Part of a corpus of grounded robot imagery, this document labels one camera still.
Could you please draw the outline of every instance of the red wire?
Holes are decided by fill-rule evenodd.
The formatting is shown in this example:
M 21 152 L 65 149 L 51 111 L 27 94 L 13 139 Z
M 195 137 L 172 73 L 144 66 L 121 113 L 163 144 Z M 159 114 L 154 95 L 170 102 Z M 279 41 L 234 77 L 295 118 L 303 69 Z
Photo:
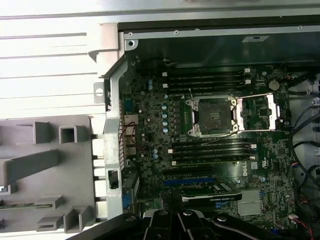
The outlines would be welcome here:
M 128 128 L 128 127 L 131 127 L 131 126 L 130 126 L 131 124 L 133 124 L 133 130 L 135 129 L 135 127 L 136 127 L 135 122 L 134 122 L 134 121 L 129 122 L 129 123 L 123 128 L 122 133 L 120 134 L 119 143 L 121 142 L 121 138 L 122 138 L 122 136 L 124 135 L 124 133 L 125 133 L 125 131 L 127 130 L 127 128 Z
M 315 240 L 315 237 L 314 237 L 314 232 L 312 231 L 311 227 L 308 227 L 304 222 L 298 220 L 298 219 L 295 219 L 295 221 L 299 224 L 301 224 L 304 228 L 308 229 L 309 233 L 310 233 L 310 236 L 311 236 L 311 239 L 310 240 Z

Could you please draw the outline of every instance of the blue pcie slot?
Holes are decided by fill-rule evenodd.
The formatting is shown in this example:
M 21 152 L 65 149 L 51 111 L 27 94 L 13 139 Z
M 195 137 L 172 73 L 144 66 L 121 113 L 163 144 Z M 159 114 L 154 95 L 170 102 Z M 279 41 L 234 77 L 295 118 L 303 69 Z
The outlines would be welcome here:
M 212 183 L 216 181 L 214 177 L 206 178 L 191 178 L 191 179 L 174 179 L 163 181 L 164 185 L 180 185 L 180 184 L 201 184 L 201 183 Z

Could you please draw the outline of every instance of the pcie slot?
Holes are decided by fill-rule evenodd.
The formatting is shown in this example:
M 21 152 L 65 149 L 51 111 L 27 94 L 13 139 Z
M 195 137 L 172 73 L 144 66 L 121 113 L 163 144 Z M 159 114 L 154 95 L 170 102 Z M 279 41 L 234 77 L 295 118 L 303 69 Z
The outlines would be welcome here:
M 171 175 L 181 175 L 181 174 L 202 174 L 203 176 L 212 175 L 212 169 L 208 167 L 194 167 L 194 168 L 174 168 L 174 169 L 166 169 L 163 170 L 164 176 L 171 176 Z
M 213 183 L 215 180 L 216 179 L 214 177 L 172 179 L 172 180 L 163 181 L 163 184 L 166 186 L 181 185 L 181 184 L 202 184 L 202 183 Z

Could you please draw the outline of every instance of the chip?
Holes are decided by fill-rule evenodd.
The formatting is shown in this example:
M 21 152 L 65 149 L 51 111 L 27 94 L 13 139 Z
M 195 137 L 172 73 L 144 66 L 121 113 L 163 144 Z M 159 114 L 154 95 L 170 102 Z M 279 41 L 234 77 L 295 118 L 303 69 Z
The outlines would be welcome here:
M 285 155 L 286 154 L 286 149 L 285 148 L 278 148 L 278 154 L 279 155 Z
M 277 187 L 283 187 L 283 186 L 284 186 L 284 181 L 282 181 L 282 180 L 277 180 L 277 181 L 275 182 L 275 185 L 276 185 Z

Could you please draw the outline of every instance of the heatsink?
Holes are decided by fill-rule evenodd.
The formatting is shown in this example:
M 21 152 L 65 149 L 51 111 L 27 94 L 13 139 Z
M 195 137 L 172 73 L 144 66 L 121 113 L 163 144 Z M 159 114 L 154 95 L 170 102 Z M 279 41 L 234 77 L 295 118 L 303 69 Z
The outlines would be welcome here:
M 242 199 L 237 203 L 240 216 L 263 214 L 264 206 L 259 189 L 243 190 Z

